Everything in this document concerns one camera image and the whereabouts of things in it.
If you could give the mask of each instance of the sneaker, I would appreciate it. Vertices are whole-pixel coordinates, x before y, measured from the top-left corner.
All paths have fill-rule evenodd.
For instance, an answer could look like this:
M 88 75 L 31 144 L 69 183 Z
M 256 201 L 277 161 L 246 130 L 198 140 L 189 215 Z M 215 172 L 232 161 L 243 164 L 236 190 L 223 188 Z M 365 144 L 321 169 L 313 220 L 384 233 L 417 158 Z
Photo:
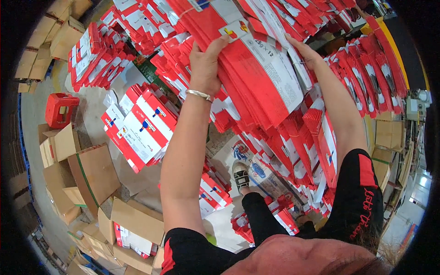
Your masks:
M 232 174 L 234 175 L 235 184 L 237 185 L 239 192 L 240 188 L 245 186 L 249 187 L 248 169 L 249 167 L 242 162 L 234 163 L 232 166 Z

